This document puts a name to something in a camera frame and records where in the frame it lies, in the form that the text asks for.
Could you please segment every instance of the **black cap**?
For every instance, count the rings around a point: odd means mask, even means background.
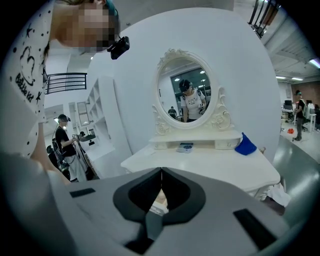
[[[67,116],[65,114],[61,114],[58,116],[59,120],[67,120]]]
[[[180,91],[181,91],[182,93],[185,92],[185,91],[187,91],[191,85],[192,85],[192,83],[191,83],[189,80],[183,79],[183,80],[179,83]]]

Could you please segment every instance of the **white t-shirt with print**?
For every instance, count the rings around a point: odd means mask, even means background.
[[[0,151],[30,157],[44,112],[44,51],[49,42],[54,0],[25,24],[0,71]]]
[[[194,92],[190,96],[184,96],[185,99],[183,99],[183,96],[180,97],[181,100],[181,107],[187,107],[189,112],[189,119],[199,119],[202,117],[202,114],[199,114],[200,108],[199,105],[202,103],[202,100],[206,97],[204,94],[200,91],[200,96],[198,95],[198,90],[195,88]]]

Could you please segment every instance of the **small box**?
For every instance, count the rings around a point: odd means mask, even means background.
[[[193,143],[181,143],[176,149],[176,151],[180,153],[190,153],[192,152],[193,148],[194,148]]]

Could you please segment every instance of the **white cabinet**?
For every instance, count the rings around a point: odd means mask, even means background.
[[[98,143],[86,154],[99,178],[126,174],[120,163],[132,153],[120,118],[112,77],[100,76],[96,80],[87,99],[87,110]]]

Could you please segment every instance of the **staircase railing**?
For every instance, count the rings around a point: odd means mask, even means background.
[[[87,73],[48,74],[45,94],[87,89]]]

